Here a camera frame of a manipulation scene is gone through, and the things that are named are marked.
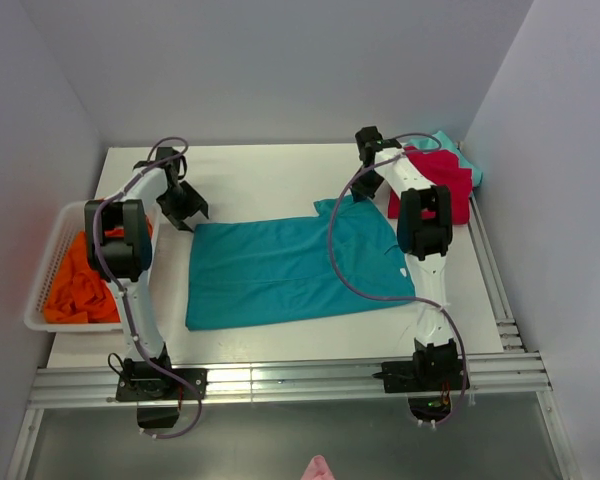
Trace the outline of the teal t-shirt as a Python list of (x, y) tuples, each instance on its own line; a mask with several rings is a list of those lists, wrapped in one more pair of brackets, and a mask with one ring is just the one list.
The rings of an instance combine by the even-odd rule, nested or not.
[(399, 306), (415, 293), (395, 232), (370, 201), (315, 215), (196, 228), (185, 326), (253, 327)]

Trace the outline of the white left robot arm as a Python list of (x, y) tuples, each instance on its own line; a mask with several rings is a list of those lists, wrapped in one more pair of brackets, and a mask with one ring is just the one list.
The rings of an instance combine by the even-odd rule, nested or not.
[(119, 377), (152, 399), (167, 397), (175, 382), (186, 381), (173, 371), (150, 298), (147, 214), (157, 207), (177, 230), (190, 233), (210, 219), (208, 202), (185, 180), (187, 150), (180, 137), (159, 140), (117, 193), (84, 205), (87, 261), (114, 298), (128, 346)]

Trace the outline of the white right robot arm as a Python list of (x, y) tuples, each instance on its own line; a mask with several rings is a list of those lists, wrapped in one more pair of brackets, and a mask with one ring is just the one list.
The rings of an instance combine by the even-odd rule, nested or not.
[(446, 256), (453, 239), (451, 192), (426, 179), (396, 138), (386, 139), (375, 126), (355, 134), (361, 167), (350, 187), (355, 202), (375, 197), (386, 183), (399, 197), (397, 243), (415, 295), (422, 298), (414, 337), (412, 378), (423, 389), (463, 380), (462, 359), (452, 325), (445, 317)]

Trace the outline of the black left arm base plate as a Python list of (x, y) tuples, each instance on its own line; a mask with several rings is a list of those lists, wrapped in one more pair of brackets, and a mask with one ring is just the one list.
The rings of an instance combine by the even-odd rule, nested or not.
[(148, 402), (202, 400), (205, 397), (208, 370), (203, 368), (179, 368), (173, 371), (194, 388), (188, 387), (173, 378), (152, 368), (142, 367), (128, 373), (118, 383), (115, 399), (118, 402)]

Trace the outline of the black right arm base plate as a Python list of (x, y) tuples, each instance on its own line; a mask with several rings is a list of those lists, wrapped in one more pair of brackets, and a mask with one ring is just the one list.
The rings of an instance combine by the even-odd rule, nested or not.
[(442, 392), (445, 388), (461, 391), (470, 387), (460, 361), (450, 369), (423, 366), (413, 360), (388, 361), (372, 377), (383, 382), (386, 393)]

